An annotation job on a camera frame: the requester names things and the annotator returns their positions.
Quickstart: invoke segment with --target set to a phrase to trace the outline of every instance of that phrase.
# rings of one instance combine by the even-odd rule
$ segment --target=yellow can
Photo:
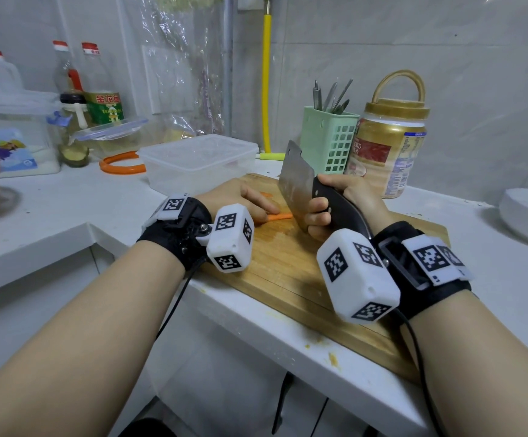
[[[415,83],[418,101],[379,97],[383,87],[399,76]],[[430,109],[425,98],[426,87],[417,73],[398,70],[387,75],[365,105],[345,173],[365,177],[383,198],[400,196],[426,137],[424,122]]]

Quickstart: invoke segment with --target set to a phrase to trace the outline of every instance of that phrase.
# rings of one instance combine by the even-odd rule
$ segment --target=black wrist strap
[[[462,290],[471,290],[468,281],[454,280],[433,286],[402,241],[424,234],[406,221],[395,222],[374,236],[372,244],[382,258],[390,257],[388,271],[400,289],[399,310],[407,319]]]
[[[155,222],[144,230],[138,241],[151,241],[169,250],[189,271],[206,256],[205,247],[195,237],[200,234],[202,225],[205,227],[211,222],[212,216],[205,205],[195,198],[187,198],[179,219]]]

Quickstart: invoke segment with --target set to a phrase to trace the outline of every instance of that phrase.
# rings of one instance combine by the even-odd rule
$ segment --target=fiducial marker cube
[[[252,259],[254,221],[242,204],[226,205],[217,212],[206,247],[208,257],[223,273],[244,270]]]
[[[316,260],[333,308],[345,322],[375,322],[400,303],[400,290],[364,235],[335,231]]]

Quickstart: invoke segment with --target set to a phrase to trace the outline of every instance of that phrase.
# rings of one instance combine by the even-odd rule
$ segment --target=forearm
[[[528,348],[482,302],[461,291],[410,324],[449,436],[528,435]]]
[[[60,310],[0,369],[0,436],[108,433],[184,273],[141,241]]]

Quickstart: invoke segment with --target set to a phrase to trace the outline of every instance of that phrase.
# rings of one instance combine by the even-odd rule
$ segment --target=knife handle
[[[373,238],[369,225],[359,209],[339,193],[339,191],[320,183],[317,176],[312,181],[312,197],[327,198],[329,201],[329,206],[326,211],[331,213],[330,227],[335,230],[348,228],[357,233],[361,233],[367,239]]]

